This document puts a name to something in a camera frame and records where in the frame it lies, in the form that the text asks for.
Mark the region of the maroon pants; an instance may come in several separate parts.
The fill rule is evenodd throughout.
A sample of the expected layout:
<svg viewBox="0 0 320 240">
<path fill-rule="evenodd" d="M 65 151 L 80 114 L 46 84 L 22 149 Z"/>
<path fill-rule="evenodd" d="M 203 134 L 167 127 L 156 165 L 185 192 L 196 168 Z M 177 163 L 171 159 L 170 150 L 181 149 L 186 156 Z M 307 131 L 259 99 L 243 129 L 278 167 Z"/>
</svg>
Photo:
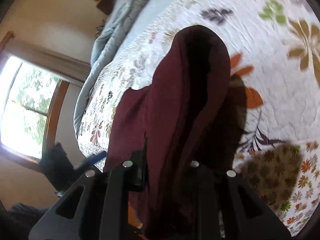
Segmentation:
<svg viewBox="0 0 320 240">
<path fill-rule="evenodd" d="M 128 89 L 114 116 L 108 155 L 110 170 L 146 151 L 146 186 L 129 202 L 147 239 L 219 237 L 218 213 L 231 203 L 226 171 L 241 131 L 232 90 L 231 63 L 223 41 L 209 28 L 179 31 L 151 85 Z"/>
</svg>

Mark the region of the wooden framed window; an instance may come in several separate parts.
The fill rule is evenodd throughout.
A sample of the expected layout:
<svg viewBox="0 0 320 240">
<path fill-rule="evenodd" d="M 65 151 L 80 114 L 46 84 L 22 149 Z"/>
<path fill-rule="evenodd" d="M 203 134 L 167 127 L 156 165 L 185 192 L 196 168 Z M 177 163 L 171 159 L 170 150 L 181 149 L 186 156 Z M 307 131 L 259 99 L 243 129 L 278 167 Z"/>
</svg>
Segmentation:
<svg viewBox="0 0 320 240">
<path fill-rule="evenodd" d="M 1 40 L 1 155 L 40 171 L 44 152 L 55 145 L 57 125 L 70 83 L 4 49 Z"/>
</svg>

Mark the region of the brown window valance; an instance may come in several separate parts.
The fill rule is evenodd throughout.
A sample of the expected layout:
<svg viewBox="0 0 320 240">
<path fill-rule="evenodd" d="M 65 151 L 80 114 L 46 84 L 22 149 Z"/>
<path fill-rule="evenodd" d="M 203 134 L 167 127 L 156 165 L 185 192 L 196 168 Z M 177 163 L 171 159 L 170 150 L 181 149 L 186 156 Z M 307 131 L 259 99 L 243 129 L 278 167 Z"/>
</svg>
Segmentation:
<svg viewBox="0 0 320 240">
<path fill-rule="evenodd" d="M 10 39 L 4 52 L 43 68 L 63 80 L 83 86 L 91 71 L 90 64 L 24 41 Z"/>
</svg>

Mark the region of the light blue comforter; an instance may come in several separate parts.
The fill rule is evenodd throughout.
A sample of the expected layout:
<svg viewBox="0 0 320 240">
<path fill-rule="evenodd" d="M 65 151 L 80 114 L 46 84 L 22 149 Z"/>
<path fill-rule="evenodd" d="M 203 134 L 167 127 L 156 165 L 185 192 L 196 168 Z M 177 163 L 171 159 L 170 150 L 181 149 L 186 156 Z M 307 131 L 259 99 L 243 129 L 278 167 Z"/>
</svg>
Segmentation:
<svg viewBox="0 0 320 240">
<path fill-rule="evenodd" d="M 81 120 L 87 107 L 91 90 L 105 66 L 116 55 L 136 18 L 149 0 L 101 0 L 97 8 L 108 15 L 106 23 L 95 39 L 91 52 L 91 70 L 82 86 L 74 111 L 74 132 L 78 137 Z"/>
</svg>

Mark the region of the white floral quilt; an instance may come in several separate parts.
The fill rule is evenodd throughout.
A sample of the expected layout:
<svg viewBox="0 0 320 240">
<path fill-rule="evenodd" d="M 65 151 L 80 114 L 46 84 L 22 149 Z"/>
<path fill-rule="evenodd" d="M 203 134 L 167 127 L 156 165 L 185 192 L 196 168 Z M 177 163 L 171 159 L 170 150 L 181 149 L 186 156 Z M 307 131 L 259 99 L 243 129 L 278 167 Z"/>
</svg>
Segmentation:
<svg viewBox="0 0 320 240">
<path fill-rule="evenodd" d="M 149 0 L 91 90 L 80 151 L 108 148 L 125 90 L 150 85 L 174 36 L 191 25 L 219 35 L 231 89 L 246 92 L 233 169 L 302 238 L 319 219 L 319 20 L 310 0 Z"/>
</svg>

